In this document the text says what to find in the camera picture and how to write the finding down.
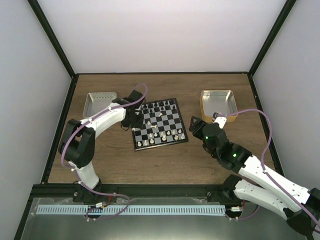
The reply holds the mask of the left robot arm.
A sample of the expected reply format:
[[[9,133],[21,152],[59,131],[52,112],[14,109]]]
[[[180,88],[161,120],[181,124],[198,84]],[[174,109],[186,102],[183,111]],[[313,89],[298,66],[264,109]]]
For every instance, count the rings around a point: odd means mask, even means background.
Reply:
[[[97,202],[102,196],[98,186],[100,179],[93,167],[96,138],[116,123],[124,128],[138,128],[142,125],[142,105],[146,94],[133,90],[128,97],[116,98],[103,110],[82,120],[67,122],[58,152],[61,165],[68,162],[75,171],[79,183],[86,187],[84,195],[89,201]]]

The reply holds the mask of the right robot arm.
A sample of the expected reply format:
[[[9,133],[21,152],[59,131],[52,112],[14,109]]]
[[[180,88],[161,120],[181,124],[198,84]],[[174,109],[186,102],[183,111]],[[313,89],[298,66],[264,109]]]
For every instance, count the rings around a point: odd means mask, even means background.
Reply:
[[[320,226],[320,191],[300,186],[262,164],[241,145],[230,142],[224,131],[225,117],[207,123],[192,116],[189,131],[202,141],[203,149],[225,169],[233,172],[223,183],[222,195],[229,202],[246,200],[281,216],[307,239]]]

